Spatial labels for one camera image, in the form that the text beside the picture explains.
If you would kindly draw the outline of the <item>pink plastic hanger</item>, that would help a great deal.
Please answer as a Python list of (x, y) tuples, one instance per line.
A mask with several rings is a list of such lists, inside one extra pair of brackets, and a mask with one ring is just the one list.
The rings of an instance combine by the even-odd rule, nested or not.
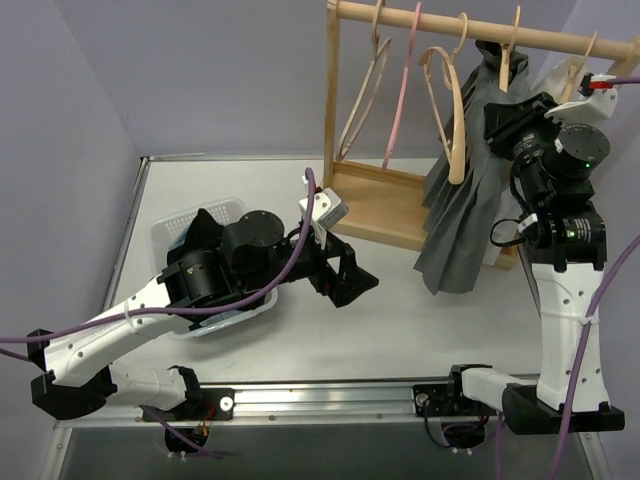
[(402, 79), (401, 79), (401, 84), (400, 84), (400, 89), (398, 94), (394, 120), (392, 123), (392, 128), (390, 131), (389, 140), (388, 140), (388, 144), (386, 147), (386, 151), (385, 151), (385, 155), (384, 155), (384, 159), (381, 167), (383, 171), (386, 171), (388, 169), (389, 163), (391, 161), (391, 158), (397, 143), (397, 137), (399, 134), (400, 124), (401, 124), (401, 119), (403, 114), (404, 101), (406, 97), (406, 90), (409, 82), (409, 71), (410, 71), (412, 56), (415, 48), (418, 24), (419, 24), (421, 13), (422, 13), (422, 3), (417, 2), (414, 9), (414, 15), (413, 15), (411, 29), (410, 29), (408, 50), (407, 50), (407, 55), (406, 55), (406, 59), (403, 66)]

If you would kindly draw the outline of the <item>black garment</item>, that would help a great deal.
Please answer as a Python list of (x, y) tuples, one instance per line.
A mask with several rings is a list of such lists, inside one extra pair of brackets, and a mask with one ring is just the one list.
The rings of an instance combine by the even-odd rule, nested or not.
[(217, 248), (222, 239), (224, 226), (204, 208), (197, 211), (189, 225), (183, 246), (187, 251)]

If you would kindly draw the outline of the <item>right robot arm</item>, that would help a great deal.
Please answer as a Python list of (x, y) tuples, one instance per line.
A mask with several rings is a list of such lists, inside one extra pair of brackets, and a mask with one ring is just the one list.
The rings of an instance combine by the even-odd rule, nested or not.
[(592, 125), (554, 119), (555, 106), (542, 93), (484, 108), (484, 139), (492, 153), (511, 161), (523, 195), (518, 230), (542, 328), (539, 378), (456, 366), (444, 400), (459, 413), (484, 404), (518, 435), (620, 431), (625, 414), (604, 385), (598, 310), (590, 304), (607, 262), (590, 175), (609, 155), (610, 142)]

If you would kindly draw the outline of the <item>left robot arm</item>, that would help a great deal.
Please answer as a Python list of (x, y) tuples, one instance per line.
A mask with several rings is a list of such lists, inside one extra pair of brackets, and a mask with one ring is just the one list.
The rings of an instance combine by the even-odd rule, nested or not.
[(57, 420), (72, 420), (106, 405), (146, 406), (168, 420), (193, 420), (205, 409), (195, 371), (172, 365), (137, 369), (119, 359), (169, 332), (187, 333), (226, 306), (254, 310), (265, 289), (306, 279), (337, 308), (378, 286), (356, 262), (353, 248), (334, 234), (320, 245), (312, 229), (286, 232), (281, 219), (254, 210), (228, 225), (204, 209), (166, 267), (136, 294), (103, 312), (115, 322), (53, 339), (39, 330), (28, 346), (42, 373), (32, 380), (33, 404)]

